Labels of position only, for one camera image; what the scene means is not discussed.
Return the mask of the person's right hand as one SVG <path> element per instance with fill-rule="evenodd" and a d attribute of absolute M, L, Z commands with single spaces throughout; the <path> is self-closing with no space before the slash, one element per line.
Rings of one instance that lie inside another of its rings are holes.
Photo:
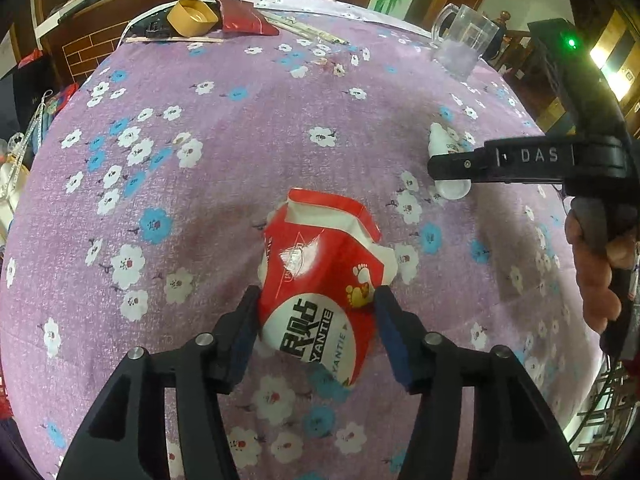
<path fill-rule="evenodd" d="M 565 236 L 572 246 L 585 322 L 594 332 L 602 334 L 608 323 L 617 320 L 622 312 L 622 303 L 610 285 L 614 269 L 628 270 L 634 265 L 636 230 L 611 240 L 600 254 L 589 248 L 582 226 L 571 211 L 565 221 Z"/>

